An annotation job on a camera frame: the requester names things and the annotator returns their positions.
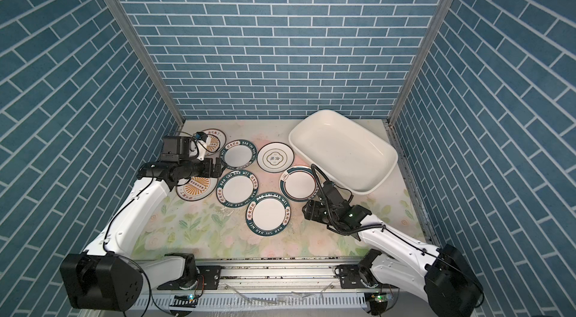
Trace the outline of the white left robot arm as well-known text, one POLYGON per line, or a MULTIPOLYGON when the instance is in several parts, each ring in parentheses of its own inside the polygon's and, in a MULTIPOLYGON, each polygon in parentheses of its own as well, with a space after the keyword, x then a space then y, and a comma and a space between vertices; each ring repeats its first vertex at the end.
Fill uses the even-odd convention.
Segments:
POLYGON ((126 201, 103 231, 78 254, 67 255, 59 271, 75 309, 125 312, 143 292, 172 283, 197 287, 199 271, 193 254, 171 252, 152 262, 131 259, 138 237, 157 207, 191 177, 219 178, 221 159, 149 162, 138 171, 126 201))

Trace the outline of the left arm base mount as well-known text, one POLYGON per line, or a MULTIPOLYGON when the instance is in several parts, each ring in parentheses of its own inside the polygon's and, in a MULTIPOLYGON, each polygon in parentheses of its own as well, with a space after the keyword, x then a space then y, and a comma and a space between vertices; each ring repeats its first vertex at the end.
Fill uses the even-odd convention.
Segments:
POLYGON ((157 290, 187 291, 204 289, 215 291, 219 287, 222 267, 219 265, 198 265, 194 254, 170 253, 162 261, 172 262, 162 273, 168 277, 157 290))

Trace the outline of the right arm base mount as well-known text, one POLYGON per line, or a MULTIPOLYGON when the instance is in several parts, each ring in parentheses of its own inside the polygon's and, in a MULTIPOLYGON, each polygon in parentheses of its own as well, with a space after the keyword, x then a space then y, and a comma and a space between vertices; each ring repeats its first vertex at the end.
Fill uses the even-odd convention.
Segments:
POLYGON ((342 289, 380 288, 383 284, 371 272, 376 257, 382 253, 370 249, 368 254, 358 264, 340 264, 334 269, 342 289))

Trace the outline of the green red ring plate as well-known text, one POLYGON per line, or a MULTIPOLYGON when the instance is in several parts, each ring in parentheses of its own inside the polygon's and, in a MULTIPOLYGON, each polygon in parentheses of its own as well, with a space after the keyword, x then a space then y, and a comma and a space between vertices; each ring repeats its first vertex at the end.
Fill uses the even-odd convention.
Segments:
POLYGON ((285 197, 296 202, 310 200, 319 190, 311 168, 305 165, 294 165, 285 170, 280 176, 279 186, 285 197))

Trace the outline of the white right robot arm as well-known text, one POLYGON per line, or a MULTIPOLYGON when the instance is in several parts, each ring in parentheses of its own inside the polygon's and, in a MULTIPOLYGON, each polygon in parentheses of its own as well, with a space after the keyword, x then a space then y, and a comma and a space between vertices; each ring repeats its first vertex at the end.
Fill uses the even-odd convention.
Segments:
POLYGON ((334 183, 324 183, 302 213, 329 231, 370 246, 358 263, 358 274, 369 288, 395 286, 428 302, 438 316, 470 316, 485 301, 484 288, 459 249, 398 231, 366 207, 352 205, 334 183))

